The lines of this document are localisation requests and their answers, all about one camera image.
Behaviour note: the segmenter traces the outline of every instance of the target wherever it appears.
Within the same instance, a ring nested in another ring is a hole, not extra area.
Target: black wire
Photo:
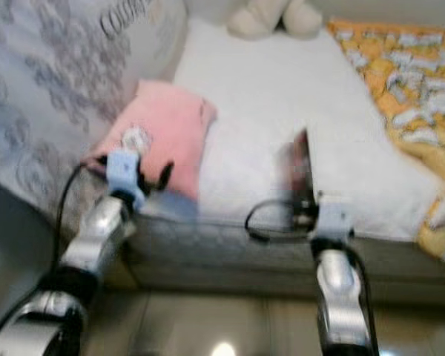
[[[61,193],[61,197],[59,198],[58,210],[56,212],[56,230],[55,230],[54,240],[53,240],[53,259],[51,260],[51,267],[50,267],[51,271],[56,269],[58,262],[59,262],[59,246],[61,243],[62,214],[65,209],[67,193],[69,192],[71,184],[73,184],[73,181],[78,176],[78,174],[81,173],[81,170],[85,166],[86,166],[85,163],[79,163],[73,169],[73,172],[71,173],[69,178],[67,178],[65,188],[63,189],[63,191]]]
[[[366,310],[368,313],[368,323],[369,323],[369,335],[371,338],[371,347],[372,351],[374,352],[375,356],[379,355],[379,345],[378,345],[378,336],[376,335],[376,325],[375,325],[375,319],[374,319],[374,311],[372,310],[371,305],[371,289],[369,286],[368,281],[368,275],[366,272],[366,267],[355,250],[352,248],[346,246],[345,247],[346,253],[348,254],[348,258],[355,262],[357,267],[359,268],[359,271],[361,273],[361,278],[363,280],[363,289],[364,289],[364,299],[366,302]]]
[[[297,231],[271,231],[267,234],[267,229],[262,228],[252,228],[249,226],[254,214],[261,208],[269,205],[284,205],[287,207],[292,207],[293,202],[290,200],[266,200],[255,205],[252,210],[247,215],[244,222],[244,229],[248,233],[251,239],[256,240],[260,243],[304,243],[308,242],[307,236],[308,232],[305,229],[300,229]]]
[[[127,271],[131,276],[133,282],[135,283],[136,287],[138,289],[144,289],[142,282],[140,282],[140,279],[138,278],[137,273],[132,266],[132,262],[130,259],[131,250],[131,244],[128,241],[125,241],[122,247],[122,262],[127,266]]]

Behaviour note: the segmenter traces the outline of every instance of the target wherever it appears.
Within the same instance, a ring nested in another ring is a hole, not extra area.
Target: gray patterned fabric
[[[182,0],[0,0],[0,183],[54,215],[73,166],[138,79],[179,56],[185,27]],[[100,190],[76,182],[67,225]]]

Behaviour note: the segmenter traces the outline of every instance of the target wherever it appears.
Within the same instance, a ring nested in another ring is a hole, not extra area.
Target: pink cloth
[[[156,182],[165,165],[173,161],[168,188],[197,200],[202,151],[215,116],[210,102],[185,89],[141,80],[135,99],[92,156],[119,147],[134,149],[142,155],[140,171],[150,182]]]

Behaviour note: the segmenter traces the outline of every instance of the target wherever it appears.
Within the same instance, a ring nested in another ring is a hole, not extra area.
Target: patterned blanket
[[[445,30],[341,20],[328,29],[366,82],[391,140],[445,180]],[[445,260],[445,192],[418,242]]]

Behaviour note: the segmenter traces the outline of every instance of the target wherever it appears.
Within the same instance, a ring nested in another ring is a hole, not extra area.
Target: tiled floor
[[[311,301],[106,293],[85,356],[321,355]],[[445,309],[375,309],[381,356],[445,356]]]

